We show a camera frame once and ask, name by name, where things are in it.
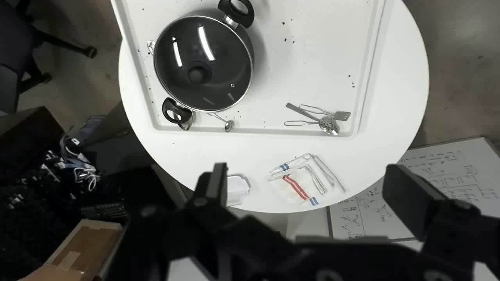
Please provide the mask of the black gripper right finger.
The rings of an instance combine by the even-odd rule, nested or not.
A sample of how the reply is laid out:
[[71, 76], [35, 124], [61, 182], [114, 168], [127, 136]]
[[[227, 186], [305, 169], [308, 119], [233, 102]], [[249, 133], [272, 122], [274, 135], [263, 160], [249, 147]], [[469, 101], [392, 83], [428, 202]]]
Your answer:
[[427, 238], [427, 232], [442, 207], [480, 215], [475, 205], [447, 197], [428, 180], [400, 165], [389, 165], [386, 168], [383, 200], [417, 241]]

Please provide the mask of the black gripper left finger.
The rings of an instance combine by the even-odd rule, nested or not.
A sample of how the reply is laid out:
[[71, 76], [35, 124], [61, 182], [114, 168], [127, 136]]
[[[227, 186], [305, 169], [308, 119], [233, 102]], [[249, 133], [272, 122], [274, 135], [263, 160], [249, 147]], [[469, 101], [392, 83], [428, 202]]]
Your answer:
[[216, 163], [211, 172], [200, 176], [194, 193], [194, 205], [206, 207], [216, 204], [217, 207], [227, 205], [228, 197], [228, 168], [225, 163]]

